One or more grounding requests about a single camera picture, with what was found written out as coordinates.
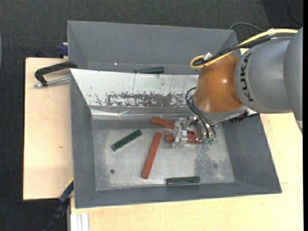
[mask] black floor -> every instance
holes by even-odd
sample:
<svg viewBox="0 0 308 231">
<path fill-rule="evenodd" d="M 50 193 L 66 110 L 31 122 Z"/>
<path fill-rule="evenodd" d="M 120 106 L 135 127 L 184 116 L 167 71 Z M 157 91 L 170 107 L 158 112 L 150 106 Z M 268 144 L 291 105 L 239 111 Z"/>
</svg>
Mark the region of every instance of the black floor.
<svg viewBox="0 0 308 231">
<path fill-rule="evenodd" d="M 300 27 L 303 0 L 0 0 L 0 230 L 42 230 L 55 201 L 22 202 L 23 58 L 58 57 L 66 20 L 228 28 Z M 253 28 L 238 27 L 239 40 Z M 55 230 L 65 230 L 65 220 Z"/>
</svg>

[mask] cable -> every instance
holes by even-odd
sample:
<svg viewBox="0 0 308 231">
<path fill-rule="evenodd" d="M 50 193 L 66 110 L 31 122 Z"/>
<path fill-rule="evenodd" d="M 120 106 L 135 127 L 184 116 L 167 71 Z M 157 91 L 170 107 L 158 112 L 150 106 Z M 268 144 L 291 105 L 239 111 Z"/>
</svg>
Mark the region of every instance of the cable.
<svg viewBox="0 0 308 231">
<path fill-rule="evenodd" d="M 285 36 L 285 34 L 295 34 L 297 33 L 297 30 L 292 30 L 292 29 L 271 29 L 269 31 L 266 31 L 266 32 L 263 32 L 263 33 L 260 33 L 260 34 L 257 34 L 245 41 L 243 41 L 242 43 L 234 46 L 234 48 L 236 49 L 239 49 L 241 47 L 244 47 L 247 43 L 251 43 L 251 42 L 254 42 L 255 40 L 257 39 L 260 39 L 262 37 L 265 37 L 265 36 L 270 36 L 269 38 L 275 38 L 275 37 L 279 37 L 279 35 L 283 34 Z M 203 60 L 204 59 L 204 55 L 200 55 L 200 56 L 197 56 L 195 58 L 193 58 L 190 62 L 190 67 L 192 69 L 199 69 L 199 68 L 203 68 L 203 67 L 206 67 L 206 66 L 209 66 L 215 62 L 217 62 L 218 60 L 220 60 L 221 58 L 231 54 L 232 52 L 234 52 L 235 50 L 230 50 L 229 52 L 223 54 L 223 55 L 220 55 L 220 53 L 218 53 L 217 55 L 215 55 L 214 57 L 208 59 L 208 60 Z"/>
<path fill-rule="evenodd" d="M 229 121 L 229 123 L 233 123 L 233 122 L 239 122 L 239 121 L 242 121 L 246 118 L 253 118 L 255 116 L 259 116 L 260 113 L 254 113 L 252 115 L 248 115 L 247 112 L 245 111 L 243 114 L 239 115 L 239 116 L 236 116 L 236 117 L 233 117 L 231 119 L 228 119 L 226 121 Z"/>
<path fill-rule="evenodd" d="M 18 200 L 18 199 L 9 199 L 9 198 L 0 198 L 0 201 L 10 201 L 21 204 L 30 204 L 36 202 L 58 202 L 58 199 L 31 199 L 31 200 Z"/>
<path fill-rule="evenodd" d="M 237 22 L 237 23 L 234 23 L 233 25 L 231 25 L 231 26 L 229 27 L 229 30 L 232 30 L 234 27 L 239 26 L 239 25 L 250 26 L 250 27 L 255 28 L 256 30 L 259 30 L 259 31 L 261 31 L 261 32 L 264 32 L 264 30 L 262 30 L 260 27 L 255 26 L 255 25 L 250 24 L 250 23 L 247 23 L 247 22 Z"/>
<path fill-rule="evenodd" d="M 287 1 L 288 1 L 288 14 L 289 14 L 291 20 L 293 20 L 296 24 L 298 24 L 300 27 L 302 27 L 303 25 L 292 16 L 290 0 L 287 0 Z"/>
<path fill-rule="evenodd" d="M 46 224 L 43 231 L 53 231 L 55 225 L 60 222 L 60 219 L 66 212 L 68 205 L 70 203 L 70 199 L 68 196 L 72 192 L 73 189 L 74 189 L 74 180 L 71 179 L 70 183 L 68 184 L 68 186 L 66 187 L 66 189 L 64 190 L 64 192 L 62 193 L 62 195 L 60 196 L 58 200 L 59 205 L 56 211 L 54 212 L 54 214 L 52 215 L 52 217 Z"/>
<path fill-rule="evenodd" d="M 201 114 L 201 112 L 199 112 L 195 107 L 194 107 L 194 105 L 191 103 L 191 99 L 193 98 L 193 97 L 190 97 L 189 99 L 188 99 L 188 95 L 189 95 L 189 93 L 192 91 L 192 90 L 194 90 L 194 89 L 196 89 L 196 87 L 193 87 L 193 88 L 191 88 L 191 89 L 189 89 L 188 91 L 187 91 L 187 93 L 186 93 L 186 95 L 185 95 L 185 100 L 186 100 L 186 103 L 187 103 L 187 106 L 190 108 L 190 110 L 198 117 L 198 119 L 202 122 L 202 124 L 203 124 L 203 126 L 205 127 L 205 130 L 206 130 L 206 137 L 207 138 L 209 138 L 210 136 L 209 136 L 209 130 L 208 130 L 208 128 L 207 128 L 207 124 L 210 126 L 210 128 L 212 129 L 212 131 L 213 131 L 213 133 L 216 135 L 216 132 L 215 132 L 215 129 L 214 129 L 214 127 L 213 127 L 213 125 L 211 125 L 211 122 L 209 121 L 209 120 L 207 120 L 202 114 Z"/>
<path fill-rule="evenodd" d="M 234 52 L 237 49 L 240 49 L 240 48 L 243 48 L 243 47 L 244 48 L 251 48 L 253 44 L 261 44 L 261 43 L 264 43 L 266 41 L 269 41 L 272 38 L 287 37 L 287 36 L 290 36 L 290 34 L 269 35 L 269 36 L 267 36 L 265 38 L 258 38 L 258 39 L 254 40 L 254 41 L 251 41 L 251 42 L 246 43 L 246 44 L 241 45 L 241 46 L 239 46 L 238 44 L 237 45 L 232 45 L 232 46 L 224 49 L 223 51 L 217 53 L 214 57 L 212 57 L 212 58 L 210 58 L 210 59 L 208 59 L 206 61 L 204 60 L 203 57 L 197 56 L 197 57 L 195 57 L 192 60 L 192 65 L 193 66 L 203 65 L 203 64 L 207 63 L 208 61 L 212 61 L 214 59 L 217 59 L 220 56 L 223 56 L 223 55 L 226 56 L 227 53 L 229 54 L 230 52 Z"/>
</svg>

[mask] dark green bar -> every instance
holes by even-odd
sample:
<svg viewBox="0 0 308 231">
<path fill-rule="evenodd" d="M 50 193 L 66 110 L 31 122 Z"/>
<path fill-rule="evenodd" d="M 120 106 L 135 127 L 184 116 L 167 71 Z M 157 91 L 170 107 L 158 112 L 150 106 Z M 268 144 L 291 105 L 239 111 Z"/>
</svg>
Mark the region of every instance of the dark green bar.
<svg viewBox="0 0 308 231">
<path fill-rule="evenodd" d="M 167 178 L 167 185 L 187 185 L 187 184 L 198 184 L 200 182 L 199 176 L 191 177 L 177 177 L 177 178 Z"/>
<path fill-rule="evenodd" d="M 136 69 L 137 74 L 163 74 L 164 72 L 164 67 L 148 67 Z"/>
<path fill-rule="evenodd" d="M 114 143 L 111 148 L 114 150 L 114 152 L 121 148 L 122 146 L 126 145 L 127 143 L 131 142 L 132 140 L 134 140 L 135 138 L 141 136 L 142 133 L 140 130 L 136 130 L 133 133 L 129 134 L 128 136 L 126 136 L 125 138 L 121 139 L 120 141 Z"/>
</svg>

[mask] blue clamp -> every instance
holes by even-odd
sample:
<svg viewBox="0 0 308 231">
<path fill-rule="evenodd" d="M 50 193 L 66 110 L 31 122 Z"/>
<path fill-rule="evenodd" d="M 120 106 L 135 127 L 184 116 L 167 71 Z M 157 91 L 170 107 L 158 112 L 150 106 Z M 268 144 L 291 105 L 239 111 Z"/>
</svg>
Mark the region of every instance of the blue clamp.
<svg viewBox="0 0 308 231">
<path fill-rule="evenodd" d="M 57 51 L 60 55 L 68 56 L 68 46 L 65 44 L 60 44 Z"/>
</svg>

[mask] yellow cable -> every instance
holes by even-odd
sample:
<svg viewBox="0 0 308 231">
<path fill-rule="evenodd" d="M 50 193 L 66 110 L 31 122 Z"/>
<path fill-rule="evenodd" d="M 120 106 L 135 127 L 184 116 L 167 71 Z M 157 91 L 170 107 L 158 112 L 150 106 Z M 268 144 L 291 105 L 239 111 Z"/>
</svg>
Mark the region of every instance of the yellow cable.
<svg viewBox="0 0 308 231">
<path fill-rule="evenodd" d="M 269 30 L 269 31 L 266 31 L 266 32 L 263 32 L 263 33 L 260 33 L 260 34 L 257 34 L 245 41 L 243 41 L 242 43 L 238 44 L 237 46 L 241 46 L 243 44 L 246 44 L 246 43 L 249 43 L 251 41 L 254 41 L 256 39 L 259 39 L 261 37 L 264 37 L 264 36 L 267 36 L 267 35 L 270 35 L 270 34 L 279 34 L 279 33 L 297 33 L 297 30 L 292 30 L 292 29 L 272 29 L 272 30 Z M 218 60 L 220 60 L 221 58 L 231 54 L 232 52 L 234 51 L 231 51 L 231 52 L 228 52 L 220 57 L 217 57 L 215 58 L 214 60 L 208 62 L 208 63 L 205 63 L 205 64 L 202 64 L 202 65 L 198 65 L 198 66 L 194 66 L 193 63 L 198 60 L 198 59 L 201 59 L 201 58 L 204 58 L 205 56 L 204 55 L 200 55 L 200 56 L 197 56 L 195 58 L 193 58 L 189 64 L 189 66 L 192 68 L 192 69 L 199 69 L 199 68 L 203 68 L 203 67 L 206 67 L 206 66 L 209 66 L 215 62 L 217 62 Z"/>
</svg>

